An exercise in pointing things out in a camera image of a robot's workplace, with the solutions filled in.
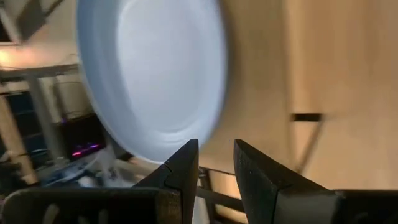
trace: wooden panel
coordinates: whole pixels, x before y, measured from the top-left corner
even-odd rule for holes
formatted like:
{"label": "wooden panel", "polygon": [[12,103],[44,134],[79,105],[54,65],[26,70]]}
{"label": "wooden panel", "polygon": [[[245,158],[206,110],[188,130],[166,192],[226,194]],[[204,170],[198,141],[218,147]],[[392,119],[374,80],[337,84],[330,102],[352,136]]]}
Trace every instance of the wooden panel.
{"label": "wooden panel", "polygon": [[396,189],[398,1],[288,1],[295,111],[326,123],[305,175],[325,187]]}
{"label": "wooden panel", "polygon": [[244,139],[291,166],[282,1],[220,3],[229,39],[229,88],[200,165],[234,172],[233,141]]}

